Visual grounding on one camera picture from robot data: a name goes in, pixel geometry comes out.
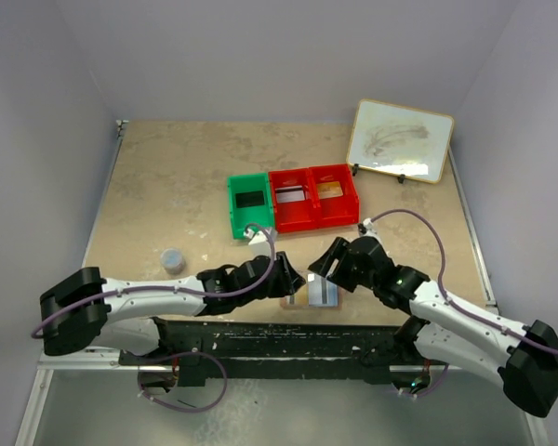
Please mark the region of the pink leather card holder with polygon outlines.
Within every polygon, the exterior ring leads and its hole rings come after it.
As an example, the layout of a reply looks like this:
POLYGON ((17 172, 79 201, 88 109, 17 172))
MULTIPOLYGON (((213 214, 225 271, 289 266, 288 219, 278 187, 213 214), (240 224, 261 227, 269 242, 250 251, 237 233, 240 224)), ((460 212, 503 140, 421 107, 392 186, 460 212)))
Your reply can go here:
POLYGON ((283 309, 338 309, 341 307, 341 298, 339 295, 339 306, 337 308, 313 308, 307 303, 307 284, 302 287, 295 296, 289 299, 281 299, 280 305, 283 309))

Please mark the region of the silver striped card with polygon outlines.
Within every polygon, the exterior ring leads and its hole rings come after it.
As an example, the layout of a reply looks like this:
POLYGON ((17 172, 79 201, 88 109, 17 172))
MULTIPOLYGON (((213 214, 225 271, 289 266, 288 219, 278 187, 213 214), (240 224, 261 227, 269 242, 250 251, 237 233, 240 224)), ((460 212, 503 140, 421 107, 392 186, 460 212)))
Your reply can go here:
POLYGON ((327 279, 309 273, 307 276, 307 303, 313 308, 337 308, 339 289, 327 279))

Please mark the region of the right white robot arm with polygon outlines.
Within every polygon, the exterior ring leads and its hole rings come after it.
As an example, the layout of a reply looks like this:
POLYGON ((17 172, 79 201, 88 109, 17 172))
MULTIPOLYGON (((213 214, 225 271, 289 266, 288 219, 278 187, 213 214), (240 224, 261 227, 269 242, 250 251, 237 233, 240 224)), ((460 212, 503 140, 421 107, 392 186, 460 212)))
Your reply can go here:
POLYGON ((309 269, 349 292, 363 286, 403 311, 402 343, 483 377, 524 412, 545 418, 557 401, 558 335, 547 323, 512 321, 450 295, 423 272, 395 264, 369 236, 338 237, 309 269))

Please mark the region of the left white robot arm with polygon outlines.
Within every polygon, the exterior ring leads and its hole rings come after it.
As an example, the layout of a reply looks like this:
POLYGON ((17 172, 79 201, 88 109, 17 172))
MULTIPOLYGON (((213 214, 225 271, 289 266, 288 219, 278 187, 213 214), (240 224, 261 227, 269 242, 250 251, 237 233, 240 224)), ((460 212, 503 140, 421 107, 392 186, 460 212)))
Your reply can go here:
POLYGON ((99 268, 86 267, 41 294, 41 322, 32 337, 42 340, 48 356, 89 347, 146 356, 164 341, 162 315, 225 315, 256 300, 293 295, 305 283, 284 252, 162 282, 104 278, 99 268))

